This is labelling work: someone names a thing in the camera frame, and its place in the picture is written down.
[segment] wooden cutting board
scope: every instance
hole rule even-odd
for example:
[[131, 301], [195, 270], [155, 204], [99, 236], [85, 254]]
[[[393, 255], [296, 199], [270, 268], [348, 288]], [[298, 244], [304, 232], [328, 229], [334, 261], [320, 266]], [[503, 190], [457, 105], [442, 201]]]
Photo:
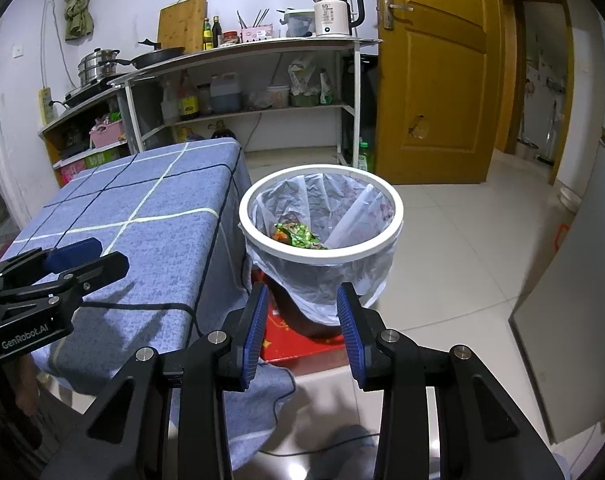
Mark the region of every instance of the wooden cutting board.
[[185, 54], [202, 50], [207, 0], [185, 0], [160, 11], [158, 42], [163, 48], [184, 46]]

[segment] door handle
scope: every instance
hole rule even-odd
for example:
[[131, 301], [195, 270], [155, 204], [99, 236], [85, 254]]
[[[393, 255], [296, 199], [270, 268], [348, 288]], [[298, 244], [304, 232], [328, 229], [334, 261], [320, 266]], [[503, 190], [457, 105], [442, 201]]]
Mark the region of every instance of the door handle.
[[393, 2], [393, 0], [383, 0], [383, 18], [382, 18], [382, 26], [387, 30], [393, 30], [393, 9], [398, 10], [413, 10], [412, 6], [409, 5], [398, 5]]

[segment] metal screw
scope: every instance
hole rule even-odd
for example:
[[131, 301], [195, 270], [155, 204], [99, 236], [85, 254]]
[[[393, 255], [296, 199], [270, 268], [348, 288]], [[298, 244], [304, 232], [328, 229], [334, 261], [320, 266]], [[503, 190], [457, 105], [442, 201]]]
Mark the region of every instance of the metal screw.
[[148, 346], [143, 346], [142, 348], [138, 349], [138, 351], [136, 352], [136, 359], [138, 361], [148, 361], [152, 357], [153, 357], [153, 348], [150, 348]]
[[473, 355], [473, 353], [471, 352], [471, 348], [464, 345], [458, 345], [457, 347], [454, 347], [453, 354], [458, 359], [469, 359]]
[[380, 337], [387, 343], [395, 343], [398, 339], [400, 339], [400, 334], [397, 332], [397, 330], [388, 328], [387, 330], [380, 332]]
[[225, 334], [222, 330], [214, 330], [207, 336], [209, 343], [214, 343], [214, 345], [223, 343], [226, 338], [227, 334]]

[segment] pink box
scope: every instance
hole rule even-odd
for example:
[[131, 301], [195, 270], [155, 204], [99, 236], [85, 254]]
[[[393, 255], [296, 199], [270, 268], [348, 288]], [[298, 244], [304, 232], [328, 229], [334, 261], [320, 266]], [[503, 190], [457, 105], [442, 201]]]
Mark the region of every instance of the pink box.
[[242, 43], [252, 41], [271, 40], [274, 36], [273, 25], [260, 25], [260, 27], [249, 27], [242, 29]]
[[122, 119], [106, 126], [100, 126], [100, 128], [102, 129], [94, 130], [89, 134], [91, 142], [96, 148], [102, 148], [126, 138], [122, 127]]
[[62, 177], [62, 182], [67, 184], [70, 182], [80, 171], [86, 170], [87, 165], [85, 164], [84, 159], [77, 160], [76, 162], [72, 162], [71, 164], [67, 164], [60, 168], [60, 176]]

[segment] trash can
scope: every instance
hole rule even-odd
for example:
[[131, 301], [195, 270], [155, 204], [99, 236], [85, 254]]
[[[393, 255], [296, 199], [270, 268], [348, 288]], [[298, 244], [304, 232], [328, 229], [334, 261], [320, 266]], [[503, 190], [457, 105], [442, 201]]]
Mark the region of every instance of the trash can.
[[[326, 249], [273, 240], [279, 222], [302, 222]], [[380, 296], [403, 224], [397, 191], [380, 177], [331, 164], [278, 171], [240, 202], [240, 226], [254, 265], [282, 286], [309, 320], [338, 326], [335, 299], [352, 282], [364, 306]]]

